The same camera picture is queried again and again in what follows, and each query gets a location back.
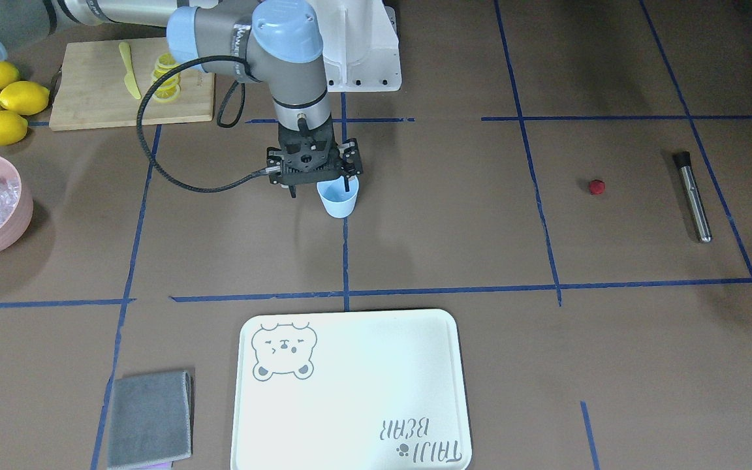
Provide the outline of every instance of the red ball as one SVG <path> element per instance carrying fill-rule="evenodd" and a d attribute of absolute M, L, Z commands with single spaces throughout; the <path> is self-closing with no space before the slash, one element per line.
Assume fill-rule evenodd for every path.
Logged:
<path fill-rule="evenodd" d="M 597 196 L 605 193 L 605 183 L 601 180 L 594 180 L 587 185 L 587 189 L 588 191 L 591 191 L 591 194 Z"/>

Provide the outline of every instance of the robotic arm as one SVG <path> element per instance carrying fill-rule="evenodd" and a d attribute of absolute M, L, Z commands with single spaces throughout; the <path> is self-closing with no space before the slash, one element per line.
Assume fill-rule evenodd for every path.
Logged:
<path fill-rule="evenodd" d="M 182 3 L 186 6 L 177 8 Z M 241 83 L 267 83 L 279 148 L 268 148 L 266 173 L 272 184 L 288 187 L 292 197 L 296 185 L 340 176 L 346 182 L 363 172 L 356 140 L 336 143 L 319 24 L 305 0 L 0 0 L 0 60 L 7 50 L 64 27 L 110 22 L 165 26 L 177 61 L 239 57 L 239 62 L 195 67 Z"/>

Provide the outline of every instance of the blue tape line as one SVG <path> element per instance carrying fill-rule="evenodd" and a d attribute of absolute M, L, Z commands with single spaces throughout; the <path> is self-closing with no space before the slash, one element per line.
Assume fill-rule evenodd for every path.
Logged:
<path fill-rule="evenodd" d="M 741 119 L 752 119 L 752 115 L 708 115 L 708 116 L 692 116 L 693 119 L 721 119 L 721 120 L 741 120 Z"/>
<path fill-rule="evenodd" d="M 350 273 L 349 273 L 349 266 L 350 266 L 350 258 L 349 258 L 349 249 L 347 249 L 347 240 L 349 240 L 349 232 L 347 232 L 347 218 L 344 217 L 344 256 L 343 256 L 343 269 L 344 269 L 344 311 L 349 312 L 350 311 Z"/>
<path fill-rule="evenodd" d="M 732 279 L 681 279 L 675 281 L 631 281 L 624 283 L 567 283 L 562 289 L 620 289 L 627 287 L 666 287 L 686 285 L 748 285 L 750 277 L 732 277 Z"/>
<path fill-rule="evenodd" d="M 662 281 L 629 281 L 617 283 L 560 283 L 559 289 L 623 289 L 641 287 L 669 287 L 693 285 L 748 285 L 750 277 L 726 277 L 725 279 L 677 279 Z M 322 291 L 322 292 L 278 292 L 278 294 L 232 294 L 232 295 L 197 295 L 171 296 L 175 302 L 224 302 L 235 300 L 272 300 L 272 298 L 330 298 L 330 297 L 370 297 L 379 295 L 426 295 L 426 294 L 476 294 L 477 292 L 524 292 L 537 290 L 556 290 L 556 285 L 504 285 L 475 287 L 442 287 L 419 289 L 370 289 Z"/>
<path fill-rule="evenodd" d="M 351 297 L 370 297 L 377 295 L 424 295 L 424 294 L 474 294 L 474 292 L 523 292 L 532 290 L 556 290 L 555 285 L 510 285 L 483 287 L 441 287 L 421 289 L 373 289 L 352 290 Z"/>
<path fill-rule="evenodd" d="M 591 417 L 588 415 L 588 405 L 584 401 L 579 402 L 582 408 L 582 420 L 585 420 L 585 433 L 587 434 L 588 447 L 591 447 L 591 461 L 593 470 L 599 470 L 599 456 L 597 455 L 597 444 L 593 440 L 593 429 L 591 429 Z"/>
<path fill-rule="evenodd" d="M 185 297 L 172 296 L 171 300 L 178 303 L 185 302 L 227 302 L 235 300 L 277 300 L 278 298 L 330 298 L 344 297 L 344 292 L 282 292 L 281 294 L 233 294 L 233 295 L 189 295 Z"/>
<path fill-rule="evenodd" d="M 532 154 L 530 152 L 530 140 L 527 139 L 527 129 L 524 122 L 524 113 L 522 112 L 522 102 L 518 96 L 518 86 L 516 84 L 516 74 L 512 69 L 512 61 L 510 60 L 510 48 L 507 45 L 507 34 L 504 32 L 504 21 L 501 19 L 501 5 L 498 0 L 495 0 L 495 15 L 498 18 L 498 30 L 501 33 L 501 45 L 504 47 L 504 57 L 507 59 L 507 71 L 510 74 L 510 85 L 512 86 L 512 97 L 516 101 L 516 111 L 518 113 L 518 124 L 522 129 L 522 140 L 524 140 L 524 151 L 527 155 L 527 165 L 530 167 L 530 178 L 533 181 L 533 188 L 535 190 L 535 205 L 538 208 L 538 215 L 541 219 L 541 227 L 544 229 L 544 239 L 547 245 L 547 259 L 550 262 L 550 271 L 553 275 L 553 285 L 556 286 L 556 300 L 561 307 L 561 289 L 559 288 L 559 274 L 556 270 L 556 260 L 553 257 L 553 247 L 550 241 L 550 231 L 547 230 L 547 220 L 544 217 L 544 209 L 541 204 L 541 193 L 538 188 L 538 179 L 535 176 L 535 167 L 533 166 Z"/>
<path fill-rule="evenodd" d="M 117 316 L 117 328 L 116 328 L 116 340 L 114 340 L 114 350 L 112 353 L 112 371 L 110 372 L 110 378 L 106 382 L 104 388 L 104 402 L 101 405 L 101 420 L 98 422 L 98 431 L 95 434 L 95 449 L 92 452 L 92 464 L 89 467 L 90 470 L 97 470 L 98 461 L 101 460 L 101 447 L 104 440 L 104 431 L 106 428 L 106 415 L 108 408 L 110 407 L 110 398 L 112 396 L 112 387 L 114 384 L 114 375 L 118 368 L 118 354 L 120 352 L 120 330 L 123 328 L 123 323 L 126 321 L 126 304 L 120 307 L 120 314 Z"/>
<path fill-rule="evenodd" d="M 654 36 L 654 42 L 656 42 L 657 44 L 657 49 L 660 51 L 660 56 L 663 59 L 663 63 L 666 65 L 666 71 L 669 72 L 669 78 L 671 78 L 672 84 L 674 84 L 675 87 L 675 91 L 678 93 L 678 99 L 680 100 L 681 106 L 683 107 L 683 112 L 686 113 L 687 118 L 689 118 L 689 126 L 692 128 L 693 136 L 695 136 L 695 142 L 698 144 L 699 151 L 701 151 L 701 157 L 704 159 L 705 166 L 707 166 L 707 172 L 710 173 L 710 179 L 713 181 L 715 192 L 719 195 L 719 200 L 721 202 L 723 210 L 725 211 L 725 216 L 727 216 L 727 220 L 730 224 L 730 229 L 733 231 L 733 235 L 736 238 L 736 243 L 739 244 L 739 250 L 742 253 L 744 264 L 747 266 L 747 270 L 750 273 L 750 279 L 752 280 L 752 263 L 750 262 L 747 250 L 744 247 L 744 243 L 742 243 L 741 236 L 739 235 L 739 229 L 737 229 L 733 214 L 731 214 L 729 206 L 727 205 L 727 200 L 725 200 L 725 194 L 723 194 L 721 190 L 719 180 L 715 177 L 715 172 L 713 171 L 713 166 L 710 163 L 710 158 L 707 157 L 707 151 L 704 148 L 704 143 L 701 142 L 701 135 L 698 133 L 698 128 L 695 127 L 695 120 L 693 119 L 692 113 L 689 112 L 689 105 L 687 105 L 686 99 L 684 99 L 683 97 L 683 92 L 681 92 L 681 87 L 678 84 L 678 79 L 675 77 L 675 72 L 672 70 L 672 65 L 669 63 L 669 59 L 666 57 L 666 50 L 663 48 L 663 43 L 660 41 L 660 36 L 657 35 L 657 30 L 654 27 L 654 22 L 651 20 L 648 9 L 646 9 L 646 4 L 644 0 L 639 0 L 639 3 L 642 12 L 646 16 L 648 27 L 650 27 L 651 29 L 651 35 Z"/>
<path fill-rule="evenodd" d="M 686 116 L 523 116 L 524 120 L 686 120 Z M 482 121 L 519 120 L 518 116 L 484 116 Z"/>
<path fill-rule="evenodd" d="M 152 154 L 155 158 L 159 149 L 159 138 L 161 137 L 161 124 L 155 126 L 155 137 L 153 138 Z M 147 168 L 147 178 L 144 182 L 144 194 L 141 196 L 141 207 L 138 209 L 138 224 L 135 227 L 135 237 L 132 242 L 132 253 L 129 256 L 129 274 L 126 277 L 126 284 L 123 286 L 123 298 L 129 298 L 129 293 L 132 291 L 132 279 L 135 274 L 135 262 L 138 258 L 138 244 L 141 242 L 141 232 L 144 229 L 144 215 L 147 212 L 147 194 L 149 193 L 149 183 L 153 179 L 153 165 L 149 164 Z M 102 440 L 104 440 L 104 429 L 106 426 L 106 415 L 108 412 L 108 406 L 110 405 L 110 398 L 112 396 L 112 387 L 114 384 L 114 377 L 118 368 L 118 356 L 120 354 L 121 343 L 121 331 L 123 329 L 123 323 L 126 321 L 126 307 L 128 303 L 123 303 L 120 307 L 120 313 L 117 316 L 117 328 L 116 339 L 114 340 L 114 350 L 112 353 L 112 371 L 110 372 L 110 378 L 106 382 L 106 388 L 104 389 L 104 403 L 101 407 L 101 419 L 98 422 L 98 431 L 95 436 L 95 449 L 92 452 L 92 464 L 90 470 L 97 470 L 98 461 L 101 457 Z"/>
<path fill-rule="evenodd" d="M 134 298 L 97 298 L 96 300 L 38 300 L 26 302 L 0 302 L 0 309 L 36 309 L 36 307 L 121 306 L 131 304 Z"/>
<path fill-rule="evenodd" d="M 743 120 L 752 119 L 752 115 L 710 115 L 691 116 L 692 119 Z M 686 120 L 687 116 L 651 115 L 651 116 L 524 116 L 524 120 Z M 482 121 L 519 120 L 518 116 L 483 116 Z"/>
<path fill-rule="evenodd" d="M 405 122 L 405 118 L 347 118 L 347 122 Z"/>

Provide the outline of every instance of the lemon slice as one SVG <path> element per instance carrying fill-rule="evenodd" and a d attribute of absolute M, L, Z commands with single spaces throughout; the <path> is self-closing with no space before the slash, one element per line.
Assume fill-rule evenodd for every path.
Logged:
<path fill-rule="evenodd" d="M 153 101 L 156 103 L 170 103 L 170 101 L 174 101 L 179 97 L 179 93 L 181 93 L 181 86 L 178 84 L 168 89 L 159 88 L 153 93 Z"/>
<path fill-rule="evenodd" d="M 170 69 L 176 68 L 179 65 L 179 63 L 176 62 L 175 59 L 173 59 L 173 54 L 171 53 L 164 53 L 161 54 L 158 59 L 155 60 L 155 69 L 161 69 L 162 71 L 169 71 Z"/>
<path fill-rule="evenodd" d="M 155 83 L 155 81 L 158 80 L 159 78 L 161 78 L 162 75 L 164 75 L 164 74 L 159 74 L 158 72 L 153 72 L 153 74 L 150 75 L 150 78 L 152 78 L 153 81 L 151 81 L 150 83 Z M 161 84 L 161 86 L 159 86 L 159 89 L 170 88 L 171 86 L 175 86 L 176 84 L 179 84 L 179 75 L 178 74 L 173 75 L 173 77 L 167 78 L 167 80 L 165 80 L 164 83 Z"/>

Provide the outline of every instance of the white tray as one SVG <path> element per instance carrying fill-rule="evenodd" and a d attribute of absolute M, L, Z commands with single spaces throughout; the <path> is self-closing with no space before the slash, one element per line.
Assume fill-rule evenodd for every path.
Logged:
<path fill-rule="evenodd" d="M 238 354 L 232 470 L 469 466 L 460 343 L 444 310 L 258 316 Z"/>

